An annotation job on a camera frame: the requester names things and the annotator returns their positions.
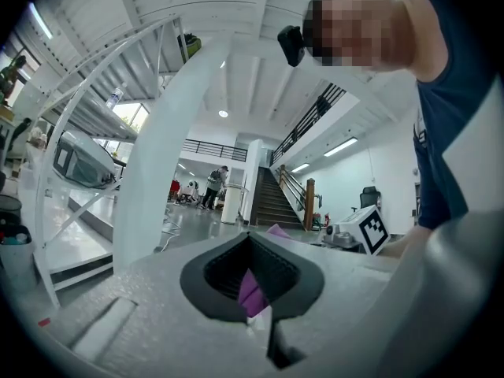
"purple cloth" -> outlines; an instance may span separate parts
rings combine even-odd
[[[278,224],[273,225],[267,232],[281,238],[291,238]],[[239,288],[238,303],[245,308],[248,317],[255,317],[269,305],[254,274],[249,269],[246,271]]]

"fluorescent light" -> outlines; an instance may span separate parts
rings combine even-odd
[[[26,72],[23,69],[19,69],[19,72],[23,75],[23,77],[26,80],[31,80],[32,79],[28,74],[26,74]]]
[[[352,144],[356,143],[357,139],[355,137],[352,137],[351,139],[347,140],[344,143],[341,143],[339,146],[336,148],[333,148],[331,151],[328,151],[327,153],[324,154],[325,157],[329,157],[333,154],[336,154],[338,151],[341,151],[344,148],[347,148],[348,146],[351,146]]]
[[[300,165],[299,167],[297,167],[296,169],[293,169],[292,172],[297,172],[297,171],[301,171],[302,169],[306,168],[306,167],[309,167],[309,164],[303,164],[303,165]]]
[[[30,9],[31,13],[33,14],[33,16],[35,17],[35,19],[39,23],[41,29],[47,35],[47,38],[52,39],[53,38],[53,34],[50,33],[49,28],[47,27],[46,23],[44,22],[44,20],[40,16],[39,12],[37,11],[37,9],[35,7],[35,4],[33,4],[33,3],[28,4],[28,8]]]

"backpack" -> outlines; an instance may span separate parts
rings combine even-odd
[[[218,169],[212,171],[212,173],[210,173],[210,176],[208,177],[208,181],[210,183],[217,183],[220,179],[221,179],[221,173],[219,172]]]

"statue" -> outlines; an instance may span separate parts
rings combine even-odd
[[[12,60],[9,66],[0,72],[0,99],[2,105],[7,106],[7,99],[13,93],[16,85],[17,72],[26,63],[26,57],[21,55]]]

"wooden banister post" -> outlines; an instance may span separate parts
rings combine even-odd
[[[305,230],[312,230],[313,223],[313,200],[315,199],[315,180],[308,179],[306,181],[306,201],[305,201]]]
[[[283,191],[284,190],[284,178],[285,178],[285,165],[280,166],[280,189]]]

